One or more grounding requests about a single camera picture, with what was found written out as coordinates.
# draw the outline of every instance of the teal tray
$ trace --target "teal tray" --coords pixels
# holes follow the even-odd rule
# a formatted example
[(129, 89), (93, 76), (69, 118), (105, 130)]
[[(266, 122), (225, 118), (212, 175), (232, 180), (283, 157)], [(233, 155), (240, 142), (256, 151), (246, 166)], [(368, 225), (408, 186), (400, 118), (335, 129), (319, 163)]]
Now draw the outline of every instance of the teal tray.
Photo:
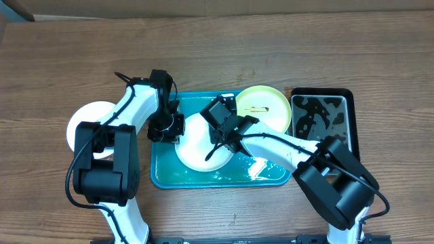
[[(198, 113), (218, 94), (239, 94), (240, 91), (180, 92), (180, 112), (188, 116)], [(236, 153), (229, 162), (211, 172), (198, 172), (185, 166), (176, 155), (175, 146), (152, 143), (151, 179), (164, 189), (217, 188), (249, 186), (281, 186), (291, 172), (261, 158), (250, 158)]]

